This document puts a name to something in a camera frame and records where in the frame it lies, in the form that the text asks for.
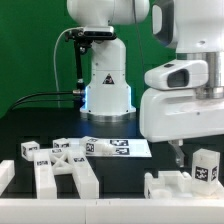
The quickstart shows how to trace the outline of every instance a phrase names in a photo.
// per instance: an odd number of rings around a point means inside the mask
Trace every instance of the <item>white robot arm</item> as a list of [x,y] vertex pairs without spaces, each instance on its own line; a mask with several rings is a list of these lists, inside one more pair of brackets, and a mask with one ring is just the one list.
[[[70,16],[81,26],[128,25],[135,23],[133,0],[67,0]],[[136,0],[137,22],[149,12],[148,0]]]
[[151,142],[224,133],[224,1],[156,0],[153,33],[176,59],[148,71],[140,131]]
[[125,81],[126,48],[118,38],[110,38],[115,36],[110,25],[142,21],[149,1],[68,0],[67,6],[70,16],[83,27],[78,35],[92,40],[92,78],[81,116],[102,122],[135,117],[131,89]]

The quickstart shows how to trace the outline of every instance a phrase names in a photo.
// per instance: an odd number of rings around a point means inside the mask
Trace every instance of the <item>green backdrop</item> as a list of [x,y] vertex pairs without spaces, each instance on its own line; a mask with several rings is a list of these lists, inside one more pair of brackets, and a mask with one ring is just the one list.
[[[76,26],[69,17],[66,0],[0,1],[0,116],[25,95],[55,91],[53,51],[59,34]],[[139,24],[143,65],[136,26],[116,26],[118,37],[127,47],[126,80],[133,89],[133,105],[139,107],[146,86],[143,73],[175,57],[151,35],[151,13]],[[86,84],[90,81],[90,54],[82,57]],[[60,41],[57,68],[61,90],[76,86],[72,42]],[[29,104],[26,106],[57,106]]]

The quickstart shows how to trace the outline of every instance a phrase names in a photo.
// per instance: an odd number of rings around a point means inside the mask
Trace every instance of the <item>black tabletop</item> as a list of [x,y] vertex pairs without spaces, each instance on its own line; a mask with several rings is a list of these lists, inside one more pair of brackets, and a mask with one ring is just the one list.
[[[36,198],[33,163],[21,157],[23,142],[36,141],[41,148],[52,148],[59,138],[142,139],[139,119],[119,123],[98,123],[80,118],[72,108],[22,108],[0,119],[0,161],[15,161],[15,177],[3,193],[3,198]],[[224,184],[224,136],[212,136],[184,141],[182,147],[188,157],[184,168],[175,163],[175,154],[167,142],[149,143],[152,158],[88,157],[100,183],[100,198],[143,198],[144,175],[154,177],[159,170],[180,170],[191,173],[192,155],[200,148],[221,152],[219,180]],[[71,175],[56,176],[58,198],[79,198]]]

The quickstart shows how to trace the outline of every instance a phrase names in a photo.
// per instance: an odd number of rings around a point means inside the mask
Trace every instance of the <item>black logo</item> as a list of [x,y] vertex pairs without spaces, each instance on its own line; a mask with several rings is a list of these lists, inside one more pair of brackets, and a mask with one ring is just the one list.
[[69,147],[69,143],[62,144],[61,147],[62,147],[62,148],[68,148],[68,147]]
[[23,155],[26,156],[26,148],[23,146]]
[[117,148],[116,153],[120,155],[130,155],[129,148]]
[[106,79],[104,80],[103,84],[107,85],[114,85],[114,81],[110,74],[107,75]]
[[87,152],[94,152],[94,144],[86,143],[86,151]]
[[37,150],[37,147],[29,148],[29,151],[32,151],[32,150]]
[[61,149],[57,148],[57,149],[52,149],[52,153],[60,153],[62,152]]
[[48,165],[48,161],[38,161],[37,166]]
[[196,166],[195,178],[202,181],[208,181],[208,169]]
[[110,144],[114,146],[128,146],[128,140],[110,140]]
[[90,138],[89,140],[88,140],[88,142],[97,142],[98,141],[98,139],[96,139],[96,138]]
[[78,162],[84,162],[85,159],[84,159],[84,158],[74,158],[74,161],[75,161],[76,163],[78,163]]
[[54,148],[59,148],[59,145],[57,143],[54,143]]
[[212,178],[211,180],[215,180],[217,178],[218,175],[218,167],[216,166],[215,168],[212,169]]

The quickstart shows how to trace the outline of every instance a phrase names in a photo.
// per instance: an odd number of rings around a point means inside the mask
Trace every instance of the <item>white cube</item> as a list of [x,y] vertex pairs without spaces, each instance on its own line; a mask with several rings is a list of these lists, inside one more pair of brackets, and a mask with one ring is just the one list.
[[66,138],[60,138],[53,140],[53,148],[68,148],[71,147],[70,140]]
[[33,152],[40,149],[40,145],[35,142],[25,142],[21,144],[21,155],[28,161],[33,161]]
[[211,195],[218,188],[220,153],[200,149],[193,154],[192,191]]

